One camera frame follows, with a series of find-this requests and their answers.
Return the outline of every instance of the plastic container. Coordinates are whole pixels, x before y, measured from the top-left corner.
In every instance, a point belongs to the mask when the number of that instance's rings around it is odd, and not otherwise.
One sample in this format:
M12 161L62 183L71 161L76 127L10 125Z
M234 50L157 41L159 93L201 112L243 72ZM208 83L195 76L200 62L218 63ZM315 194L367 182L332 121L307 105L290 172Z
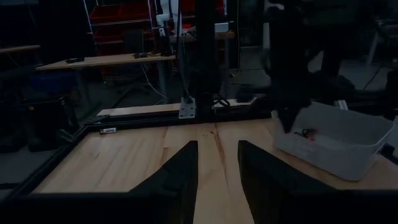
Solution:
M361 180L385 145L394 123L377 116L313 102L285 134L277 116L274 146L345 179ZM314 141L294 134L315 128Z
M94 34L94 39L96 42L108 42L123 40L124 29L115 26L100 27Z
M121 4L119 18L123 21L149 19L148 3L145 0Z
M90 21L92 23L120 21L120 7L120 5L95 6L93 12L90 14Z

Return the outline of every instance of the red object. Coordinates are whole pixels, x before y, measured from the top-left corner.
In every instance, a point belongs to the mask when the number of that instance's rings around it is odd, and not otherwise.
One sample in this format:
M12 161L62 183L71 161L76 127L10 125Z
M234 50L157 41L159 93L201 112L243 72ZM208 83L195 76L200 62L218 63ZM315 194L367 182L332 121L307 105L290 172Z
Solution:
M148 3L145 0L121 4L119 17L122 21L149 19Z
M100 27L94 34L96 42L123 40L123 30L120 27Z
M182 24L182 28L183 29L191 29L192 28L192 24Z
M220 13L224 13L224 0L216 0L216 10ZM195 1L194 0L182 1L181 11L182 12L195 12Z
M90 21L92 23L119 21L119 10L120 5L95 6L93 12L90 14Z

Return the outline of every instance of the wood grain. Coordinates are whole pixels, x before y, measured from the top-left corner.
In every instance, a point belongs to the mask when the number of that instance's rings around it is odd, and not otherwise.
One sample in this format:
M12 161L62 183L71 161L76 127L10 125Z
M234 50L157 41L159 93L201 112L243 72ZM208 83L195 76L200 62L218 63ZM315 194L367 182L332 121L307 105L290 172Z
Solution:
M337 189L398 189L398 168L378 156L362 181L348 182L272 146L271 119L91 133L35 192L126 192L187 142L197 140L199 174L194 223L254 223L241 185L238 141L248 140Z
M6 47L0 49L0 54L4 53L12 53L12 52L21 52L26 50L36 50L39 49L40 45L26 45L26 46L18 46L18 47Z
M109 55L109 56L98 56L98 57L85 57L84 62L66 63L66 61L55 62L49 65L43 65L37 67L36 70L58 70L58 69L79 69L85 67L100 67L105 65L124 65L131 63L144 63L144 62L161 62L165 60L175 60L175 56L156 56L156 57L145 57L145 58L134 58L133 54L120 54L120 55Z

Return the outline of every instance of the wooden tabletop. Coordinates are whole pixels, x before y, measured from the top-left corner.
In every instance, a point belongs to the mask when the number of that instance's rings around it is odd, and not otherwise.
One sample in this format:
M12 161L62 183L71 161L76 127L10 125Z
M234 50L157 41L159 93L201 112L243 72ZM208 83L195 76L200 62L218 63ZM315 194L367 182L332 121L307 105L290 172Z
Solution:
M233 39L234 37L235 33L233 31L216 33L216 40ZM189 34L181 36L180 38L185 42L195 42L197 40L196 37L193 37L192 35ZM177 40L176 37L170 38L171 43L175 43L176 40Z
M122 108L100 114L171 110L177 105ZM238 164L247 140L290 166L337 189L398 189L398 168L382 156L359 182L348 182L273 147L274 122L258 119L90 133L35 192L125 192L153 174L191 140L198 141L199 174L194 223L254 223Z
M84 62L66 63L66 61L55 62L49 65L37 67L36 70L58 70L58 69L79 69L85 67L100 67L105 65L123 65L130 63L144 63L144 62L160 62L164 60L175 60L175 56L155 56L155 57L144 57L134 58L133 54L120 54L120 55L109 55L109 56L98 56L98 57L85 57Z
M26 46L17 46L17 47L5 47L0 48L0 54L11 53L11 52L21 52L26 50L36 50L39 49L40 45L26 45Z

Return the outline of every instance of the red shelving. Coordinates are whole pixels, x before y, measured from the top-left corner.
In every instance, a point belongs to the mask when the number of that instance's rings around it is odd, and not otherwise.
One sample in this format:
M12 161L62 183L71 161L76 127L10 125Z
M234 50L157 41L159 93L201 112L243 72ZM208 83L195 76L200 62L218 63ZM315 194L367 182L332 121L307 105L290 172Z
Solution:
M90 14L90 21L92 23L119 21L120 7L120 5L95 6L93 12Z
M122 21L149 19L147 1L122 3L119 10L119 18Z
M123 40L122 27L100 27L94 34L94 39L96 42L108 42Z

